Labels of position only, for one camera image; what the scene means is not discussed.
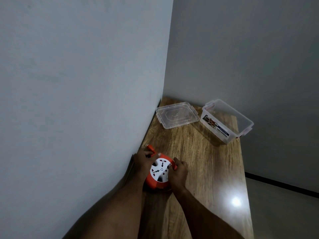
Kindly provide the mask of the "person's left hand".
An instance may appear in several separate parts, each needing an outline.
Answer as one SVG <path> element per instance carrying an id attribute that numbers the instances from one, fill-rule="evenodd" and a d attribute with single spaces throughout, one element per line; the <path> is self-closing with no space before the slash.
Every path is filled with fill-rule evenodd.
<path id="1" fill-rule="evenodd" d="M 133 162 L 137 171 L 137 175 L 143 182 L 146 180 L 151 166 L 156 161 L 156 159 L 150 159 L 150 155 L 152 154 L 154 154 L 152 151 L 139 148 L 137 153 L 133 155 Z"/>

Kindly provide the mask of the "wooden table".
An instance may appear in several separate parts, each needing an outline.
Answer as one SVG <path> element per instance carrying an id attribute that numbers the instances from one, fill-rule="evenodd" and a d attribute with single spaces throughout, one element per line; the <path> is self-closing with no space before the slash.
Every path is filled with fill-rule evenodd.
<path id="1" fill-rule="evenodd" d="M 254 239 L 240 139 L 223 144 L 201 122 L 165 129 L 154 114 L 142 142 L 157 152 L 186 161 L 186 187 L 211 212 L 245 239 Z M 138 239 L 191 239 L 171 191 L 143 188 Z"/>

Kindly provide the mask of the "clear plastic storage container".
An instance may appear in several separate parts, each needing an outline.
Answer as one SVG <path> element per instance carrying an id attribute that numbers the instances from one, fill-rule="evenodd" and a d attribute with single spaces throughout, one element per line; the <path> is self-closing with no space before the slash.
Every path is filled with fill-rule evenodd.
<path id="1" fill-rule="evenodd" d="M 254 125 L 253 121 L 220 99 L 202 107 L 200 122 L 225 144 L 245 136 Z"/>

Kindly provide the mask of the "person's right hand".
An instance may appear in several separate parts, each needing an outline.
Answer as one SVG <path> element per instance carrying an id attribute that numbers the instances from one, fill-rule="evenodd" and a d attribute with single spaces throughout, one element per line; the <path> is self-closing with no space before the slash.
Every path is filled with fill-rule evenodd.
<path id="1" fill-rule="evenodd" d="M 176 170 L 168 173 L 168 181 L 175 196 L 186 191 L 186 179 L 188 172 L 189 168 L 187 172 Z"/>

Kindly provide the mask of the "orange extension cord reel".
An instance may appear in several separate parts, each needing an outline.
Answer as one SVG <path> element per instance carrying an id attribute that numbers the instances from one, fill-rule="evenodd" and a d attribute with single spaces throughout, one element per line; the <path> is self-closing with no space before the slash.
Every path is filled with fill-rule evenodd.
<path id="1" fill-rule="evenodd" d="M 157 190 L 168 189 L 170 187 L 170 183 L 168 181 L 168 165 L 170 165 L 169 158 L 169 156 L 162 153 L 161 157 L 153 163 L 145 181 L 149 188 Z"/>

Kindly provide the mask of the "person's right forearm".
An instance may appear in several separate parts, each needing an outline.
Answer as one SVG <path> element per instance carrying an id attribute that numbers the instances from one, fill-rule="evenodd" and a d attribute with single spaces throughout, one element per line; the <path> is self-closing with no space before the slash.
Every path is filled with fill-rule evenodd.
<path id="1" fill-rule="evenodd" d="M 203 206 L 185 187 L 173 187 L 184 212 L 192 239 L 244 239 L 220 217 Z"/>

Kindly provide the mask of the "person's left forearm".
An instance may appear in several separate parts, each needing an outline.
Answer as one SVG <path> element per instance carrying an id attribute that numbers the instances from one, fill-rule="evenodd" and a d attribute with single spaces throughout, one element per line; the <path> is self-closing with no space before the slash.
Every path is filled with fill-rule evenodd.
<path id="1" fill-rule="evenodd" d="M 137 174 L 109 200 L 100 199 L 62 239 L 137 239 L 144 181 Z"/>

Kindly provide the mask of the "clear plastic container lid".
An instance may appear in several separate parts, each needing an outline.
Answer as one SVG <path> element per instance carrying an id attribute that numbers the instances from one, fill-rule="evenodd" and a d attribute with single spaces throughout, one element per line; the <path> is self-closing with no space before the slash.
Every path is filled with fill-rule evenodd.
<path id="1" fill-rule="evenodd" d="M 165 129 L 177 128 L 200 120 L 198 112 L 188 102 L 158 107 L 155 112 L 157 119 Z"/>

